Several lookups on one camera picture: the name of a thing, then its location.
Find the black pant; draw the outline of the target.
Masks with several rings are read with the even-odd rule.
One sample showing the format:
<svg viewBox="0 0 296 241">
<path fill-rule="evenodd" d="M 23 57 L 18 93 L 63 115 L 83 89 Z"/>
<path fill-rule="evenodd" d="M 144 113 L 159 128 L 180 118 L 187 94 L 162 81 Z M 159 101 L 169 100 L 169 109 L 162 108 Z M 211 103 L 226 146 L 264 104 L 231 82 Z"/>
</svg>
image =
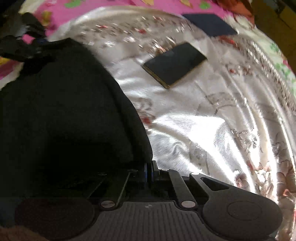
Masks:
<svg viewBox="0 0 296 241">
<path fill-rule="evenodd" d="M 1 90 L 1 198 L 87 197 L 151 160 L 135 107 L 73 39 L 41 45 Z"/>
</svg>

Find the silver floral satin bedspread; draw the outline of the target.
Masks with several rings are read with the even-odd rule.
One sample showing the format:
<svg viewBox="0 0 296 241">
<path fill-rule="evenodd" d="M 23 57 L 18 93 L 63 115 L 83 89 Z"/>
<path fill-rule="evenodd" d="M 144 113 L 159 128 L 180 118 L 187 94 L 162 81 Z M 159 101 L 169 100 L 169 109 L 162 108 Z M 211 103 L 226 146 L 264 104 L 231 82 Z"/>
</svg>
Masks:
<svg viewBox="0 0 296 241">
<path fill-rule="evenodd" d="M 278 240 L 295 240 L 295 98 L 244 35 L 208 37 L 182 16 L 136 6 L 94 9 L 49 39 L 87 47 L 141 117 L 162 169 L 203 173 L 267 197 L 283 213 Z M 143 68 L 188 42 L 207 60 L 169 89 Z"/>
</svg>

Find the black smartphone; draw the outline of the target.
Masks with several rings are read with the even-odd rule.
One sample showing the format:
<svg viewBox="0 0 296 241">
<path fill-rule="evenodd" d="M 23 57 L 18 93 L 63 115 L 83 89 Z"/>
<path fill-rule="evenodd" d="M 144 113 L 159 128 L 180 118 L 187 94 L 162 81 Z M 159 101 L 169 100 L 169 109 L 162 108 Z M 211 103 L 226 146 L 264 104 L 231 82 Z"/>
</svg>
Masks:
<svg viewBox="0 0 296 241">
<path fill-rule="evenodd" d="M 146 61 L 142 68 L 169 89 L 206 60 L 198 49 L 184 42 Z"/>
</svg>

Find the dark blue flat notebook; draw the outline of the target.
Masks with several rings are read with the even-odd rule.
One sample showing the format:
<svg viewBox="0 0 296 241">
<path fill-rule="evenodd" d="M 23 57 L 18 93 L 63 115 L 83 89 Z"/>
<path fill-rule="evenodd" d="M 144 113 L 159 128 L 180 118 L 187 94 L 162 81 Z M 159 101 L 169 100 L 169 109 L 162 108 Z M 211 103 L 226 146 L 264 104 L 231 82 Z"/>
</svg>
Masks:
<svg viewBox="0 0 296 241">
<path fill-rule="evenodd" d="M 238 34 L 236 30 L 215 14 L 183 14 L 182 16 L 200 28 L 209 37 Z"/>
</svg>

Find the red orange crumpled cloth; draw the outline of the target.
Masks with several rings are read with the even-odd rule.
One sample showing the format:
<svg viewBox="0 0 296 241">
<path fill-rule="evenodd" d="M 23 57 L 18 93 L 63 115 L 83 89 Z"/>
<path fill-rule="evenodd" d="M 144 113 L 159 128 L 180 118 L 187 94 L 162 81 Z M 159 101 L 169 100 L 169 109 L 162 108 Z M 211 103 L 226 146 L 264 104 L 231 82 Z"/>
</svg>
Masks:
<svg viewBox="0 0 296 241">
<path fill-rule="evenodd" d="M 255 24 L 254 12 L 248 0 L 213 0 L 213 3 L 232 12 L 233 15 L 244 16 L 252 25 Z"/>
</svg>

